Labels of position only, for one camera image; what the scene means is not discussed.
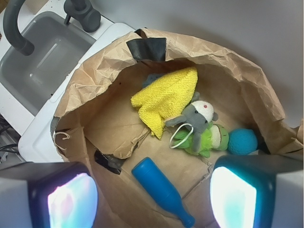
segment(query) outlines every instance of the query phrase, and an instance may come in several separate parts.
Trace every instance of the brown paper bag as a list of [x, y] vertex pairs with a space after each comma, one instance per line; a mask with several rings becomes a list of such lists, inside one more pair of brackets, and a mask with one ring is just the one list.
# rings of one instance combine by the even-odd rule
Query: brown paper bag
[[[126, 45], [135, 38], [166, 38], [166, 62], [136, 62]], [[95, 227], [182, 227], [162, 210], [132, 176], [132, 168], [151, 157], [182, 196], [196, 219], [195, 227], [215, 224], [209, 199], [209, 177], [217, 158], [209, 159], [168, 147], [172, 129], [162, 139], [150, 135], [131, 106], [131, 96], [151, 73], [195, 66], [196, 91], [213, 104], [228, 131], [244, 127], [265, 140], [272, 154], [303, 153], [303, 122], [292, 129], [262, 69], [235, 52], [195, 37], [143, 29], [129, 33], [85, 61], [73, 74], [57, 108], [55, 143], [68, 161], [89, 167], [99, 187]], [[104, 154], [128, 158], [120, 175], [94, 161]]]

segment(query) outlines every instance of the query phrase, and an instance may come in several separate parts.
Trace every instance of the white sink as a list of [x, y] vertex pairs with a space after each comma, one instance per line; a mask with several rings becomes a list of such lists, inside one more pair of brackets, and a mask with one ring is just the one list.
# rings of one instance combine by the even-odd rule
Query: white sink
[[[64, 0], [49, 0], [46, 5], [36, 14], [23, 6], [19, 13], [18, 26], [22, 31], [30, 21], [38, 14], [45, 11], [52, 11], [64, 18], [66, 16], [63, 10]], [[3, 31], [2, 21], [3, 14], [0, 14], [0, 30]], [[71, 23], [81, 28], [81, 25], [76, 20], [71, 20]], [[26, 161], [31, 162], [62, 162], [62, 158], [56, 151], [53, 144], [50, 126], [55, 110], [60, 102], [60, 99], [65, 91], [65, 88], [71, 79], [74, 71], [79, 68], [81, 63], [91, 57], [93, 54], [103, 49], [117, 38], [134, 31], [133, 28], [123, 23], [112, 23], [108, 19], [101, 18], [100, 28], [93, 33], [89, 33], [96, 42], [89, 48], [85, 55], [79, 60], [76, 67], [66, 77], [63, 83], [55, 91], [55, 93], [46, 101], [40, 111], [34, 116], [26, 109], [1, 83], [0, 83], [0, 113], [21, 135], [19, 141], [19, 152]], [[10, 44], [5, 36], [0, 42], [0, 60], [10, 48]]]
[[96, 40], [54, 12], [38, 14], [22, 35], [34, 52], [10, 47], [0, 61], [0, 83], [36, 115]]
[[19, 152], [26, 161], [31, 162], [62, 162], [62, 158], [57, 153], [54, 146], [50, 127], [54, 112], [60, 102], [65, 88], [76, 69], [82, 62], [103, 49], [117, 38], [134, 31], [131, 27], [123, 23], [111, 25], [104, 34], [92, 45], [87, 53], [80, 59], [78, 65], [74, 68], [68, 78], [61, 84], [54, 95], [45, 103], [39, 111], [33, 122], [22, 135], [19, 141]]

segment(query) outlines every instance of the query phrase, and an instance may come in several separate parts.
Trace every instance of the blue plastic bottle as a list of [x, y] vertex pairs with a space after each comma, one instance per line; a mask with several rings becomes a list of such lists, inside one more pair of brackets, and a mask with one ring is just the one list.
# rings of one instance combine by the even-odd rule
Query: blue plastic bottle
[[194, 217], [186, 212], [180, 194], [151, 158], [144, 158], [138, 163], [132, 174], [159, 206], [177, 215], [186, 228], [193, 227]]

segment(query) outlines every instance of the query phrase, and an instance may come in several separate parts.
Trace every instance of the blue ball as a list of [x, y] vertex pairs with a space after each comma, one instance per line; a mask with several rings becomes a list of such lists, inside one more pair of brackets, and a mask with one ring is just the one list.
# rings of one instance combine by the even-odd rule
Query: blue ball
[[247, 155], [257, 150], [257, 137], [250, 129], [235, 129], [229, 133], [228, 151], [232, 154]]

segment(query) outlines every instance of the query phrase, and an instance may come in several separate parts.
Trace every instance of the stuffed toy ear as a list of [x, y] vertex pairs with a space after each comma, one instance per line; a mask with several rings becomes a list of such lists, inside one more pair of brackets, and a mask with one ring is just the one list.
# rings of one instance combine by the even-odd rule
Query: stuffed toy ear
[[200, 98], [200, 93], [199, 92], [194, 92], [191, 103], [195, 102], [195, 101], [198, 101], [199, 98]]
[[217, 121], [219, 119], [218, 117], [219, 117], [219, 115], [217, 113], [214, 113], [212, 120]]

